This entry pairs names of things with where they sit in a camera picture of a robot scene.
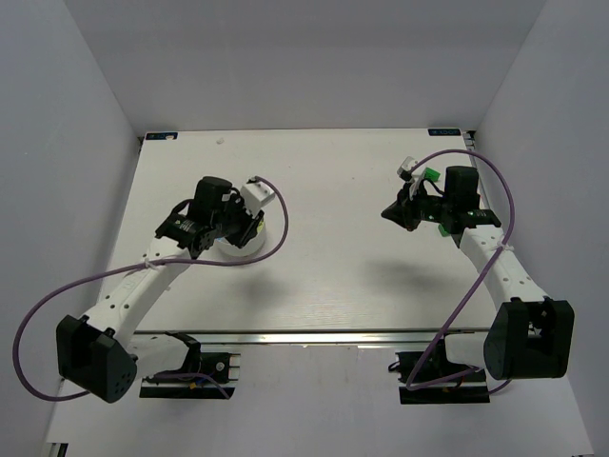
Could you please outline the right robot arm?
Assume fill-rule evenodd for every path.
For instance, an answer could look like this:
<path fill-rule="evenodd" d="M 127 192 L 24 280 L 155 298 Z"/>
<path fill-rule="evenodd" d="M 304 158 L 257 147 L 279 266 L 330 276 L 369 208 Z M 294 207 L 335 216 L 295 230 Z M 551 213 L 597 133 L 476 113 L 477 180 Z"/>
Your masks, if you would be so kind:
<path fill-rule="evenodd" d="M 505 242 L 496 214 L 481 207 L 479 174 L 453 166 L 444 187 L 430 194 L 424 172 L 401 169 L 404 181 L 382 217 L 412 231 L 436 223 L 453 239 L 479 274 L 497 309 L 489 330 L 445 332 L 435 349 L 448 363 L 482 368 L 496 380 L 560 378 L 568 367 L 575 312 L 539 287 Z"/>

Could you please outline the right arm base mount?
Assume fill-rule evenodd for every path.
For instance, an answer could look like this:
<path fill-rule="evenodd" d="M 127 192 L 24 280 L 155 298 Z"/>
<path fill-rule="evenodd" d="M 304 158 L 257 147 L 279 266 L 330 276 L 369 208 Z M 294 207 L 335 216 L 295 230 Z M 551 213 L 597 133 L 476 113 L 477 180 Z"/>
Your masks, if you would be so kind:
<path fill-rule="evenodd" d="M 466 371 L 468 366 L 448 362 L 443 353 L 432 355 L 423 364 L 412 382 L 412 387 L 429 383 L 437 378 L 448 377 L 449 380 L 429 387 L 409 390 L 406 387 L 408 375 L 421 355 L 421 351 L 397 352 L 396 360 L 387 367 L 389 373 L 398 376 L 402 406 L 474 405 L 490 402 L 485 373 L 477 371 L 459 375 L 462 371 Z"/>

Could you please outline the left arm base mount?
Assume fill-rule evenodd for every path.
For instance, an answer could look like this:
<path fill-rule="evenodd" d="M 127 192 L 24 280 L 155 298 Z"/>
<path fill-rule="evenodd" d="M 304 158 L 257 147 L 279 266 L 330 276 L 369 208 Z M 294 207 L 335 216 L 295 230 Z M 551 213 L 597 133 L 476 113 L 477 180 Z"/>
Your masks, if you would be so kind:
<path fill-rule="evenodd" d="M 228 400 L 239 379 L 239 353 L 203 348 L 183 332 L 136 333 L 127 352 L 142 381 L 141 398 Z"/>

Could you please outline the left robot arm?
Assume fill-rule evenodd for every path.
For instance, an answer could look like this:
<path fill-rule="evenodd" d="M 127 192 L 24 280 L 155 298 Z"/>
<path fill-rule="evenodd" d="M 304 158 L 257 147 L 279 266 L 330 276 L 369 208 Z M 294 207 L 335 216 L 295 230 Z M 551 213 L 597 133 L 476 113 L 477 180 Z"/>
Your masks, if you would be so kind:
<path fill-rule="evenodd" d="M 135 330 L 171 283 L 214 242 L 244 248 L 259 231 L 263 208 L 275 197 L 260 178 L 236 189 L 206 176 L 194 195 L 178 203 L 155 230 L 144 264 L 128 273 L 81 317 L 65 317 L 56 328 L 62 377 L 114 403 L 142 378 L 187 377 L 200 359 L 200 343 L 185 333 L 139 336 Z"/>

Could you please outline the small green lego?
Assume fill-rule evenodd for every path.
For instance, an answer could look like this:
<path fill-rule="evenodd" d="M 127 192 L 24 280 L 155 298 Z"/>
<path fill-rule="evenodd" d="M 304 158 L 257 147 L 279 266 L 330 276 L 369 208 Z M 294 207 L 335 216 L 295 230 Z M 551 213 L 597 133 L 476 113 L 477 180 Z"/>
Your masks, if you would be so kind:
<path fill-rule="evenodd" d="M 442 225 L 438 225 L 438 229 L 442 237 L 448 237 L 450 235 L 450 233 Z"/>

